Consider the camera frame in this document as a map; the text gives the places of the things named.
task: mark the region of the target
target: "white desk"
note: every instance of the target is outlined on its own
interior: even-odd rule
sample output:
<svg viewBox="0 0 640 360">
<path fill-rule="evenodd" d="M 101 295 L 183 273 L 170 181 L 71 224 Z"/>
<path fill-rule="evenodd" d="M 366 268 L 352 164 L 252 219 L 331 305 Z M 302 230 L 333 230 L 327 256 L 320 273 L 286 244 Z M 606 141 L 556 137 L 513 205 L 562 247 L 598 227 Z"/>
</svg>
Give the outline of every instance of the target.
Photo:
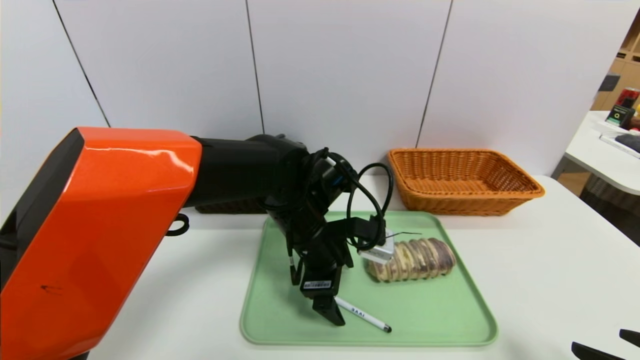
<svg viewBox="0 0 640 360">
<path fill-rule="evenodd" d="M 640 195 L 640 160 L 601 141 L 601 132 L 593 129 L 594 123 L 603 122 L 607 114 L 608 111 L 589 111 L 564 156 L 617 189 Z"/>
<path fill-rule="evenodd" d="M 640 249 L 560 184 L 536 179 L 546 196 L 504 217 L 439 217 L 498 322 L 487 347 L 252 345 L 239 319 L 266 216 L 189 212 L 191 230 L 162 242 L 89 360 L 575 359 L 572 341 L 639 358 L 618 331 L 640 330 Z M 383 199 L 384 177 L 362 182 Z M 371 206 L 359 194 L 354 209 Z M 403 209 L 397 195 L 390 209 Z"/>
</svg>

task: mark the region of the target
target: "wicker basket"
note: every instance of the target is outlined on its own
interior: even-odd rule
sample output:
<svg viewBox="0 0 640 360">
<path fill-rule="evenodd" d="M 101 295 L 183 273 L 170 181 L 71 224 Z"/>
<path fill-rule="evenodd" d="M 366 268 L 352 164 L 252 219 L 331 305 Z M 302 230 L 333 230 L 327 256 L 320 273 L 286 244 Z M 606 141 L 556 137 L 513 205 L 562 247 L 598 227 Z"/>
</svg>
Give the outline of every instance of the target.
<svg viewBox="0 0 640 360">
<path fill-rule="evenodd" d="M 389 162 L 409 210 L 504 215 L 544 189 L 505 155 L 481 149 L 394 149 Z"/>
</svg>

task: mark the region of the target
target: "red can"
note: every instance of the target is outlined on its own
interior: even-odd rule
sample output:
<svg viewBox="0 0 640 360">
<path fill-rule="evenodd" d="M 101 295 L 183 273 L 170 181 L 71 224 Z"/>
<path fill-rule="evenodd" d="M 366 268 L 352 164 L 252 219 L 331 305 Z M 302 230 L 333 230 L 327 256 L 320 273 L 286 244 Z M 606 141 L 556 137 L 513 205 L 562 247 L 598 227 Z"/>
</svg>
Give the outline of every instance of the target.
<svg viewBox="0 0 640 360">
<path fill-rule="evenodd" d="M 623 103 L 627 99 L 628 99 L 627 102 L 630 102 L 631 104 L 633 104 L 637 100 L 638 95 L 640 95 L 640 90 L 638 90 L 636 88 L 625 88 L 620 93 L 620 96 L 618 96 L 618 100 L 616 101 L 616 105 L 623 106 Z"/>
</svg>

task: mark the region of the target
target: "label sticker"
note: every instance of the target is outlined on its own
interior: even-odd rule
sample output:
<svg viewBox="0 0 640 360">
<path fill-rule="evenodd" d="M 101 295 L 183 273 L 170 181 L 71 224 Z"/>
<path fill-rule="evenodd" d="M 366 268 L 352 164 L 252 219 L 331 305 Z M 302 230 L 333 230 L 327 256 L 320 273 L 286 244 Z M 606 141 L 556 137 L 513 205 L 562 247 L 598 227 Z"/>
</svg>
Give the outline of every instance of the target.
<svg viewBox="0 0 640 360">
<path fill-rule="evenodd" d="M 331 288 L 331 280 L 327 281 L 307 281 L 302 286 L 303 289 L 328 289 Z"/>
</svg>

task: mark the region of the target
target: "table surface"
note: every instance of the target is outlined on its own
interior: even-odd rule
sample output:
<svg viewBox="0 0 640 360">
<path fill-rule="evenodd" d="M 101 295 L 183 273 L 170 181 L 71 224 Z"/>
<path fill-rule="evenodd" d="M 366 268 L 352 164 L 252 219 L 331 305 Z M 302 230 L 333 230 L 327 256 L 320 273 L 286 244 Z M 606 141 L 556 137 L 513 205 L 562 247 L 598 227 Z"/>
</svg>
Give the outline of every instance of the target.
<svg viewBox="0 0 640 360">
<path fill-rule="evenodd" d="M 187 210 L 191 229 L 163 240 L 89 359 L 575 359 L 572 341 L 639 358 L 618 331 L 640 330 L 640 248 L 556 181 L 536 179 L 546 196 L 503 217 L 438 217 L 499 325 L 491 345 L 253 345 L 239 319 L 266 216 Z M 383 199 L 385 177 L 362 183 Z M 331 210 L 345 205 L 342 196 Z M 353 208 L 372 206 L 359 193 Z M 389 208 L 404 209 L 397 194 Z"/>
<path fill-rule="evenodd" d="M 624 192 L 640 195 L 640 160 L 599 139 L 596 122 L 608 111 L 589 111 L 564 155 Z"/>
</svg>

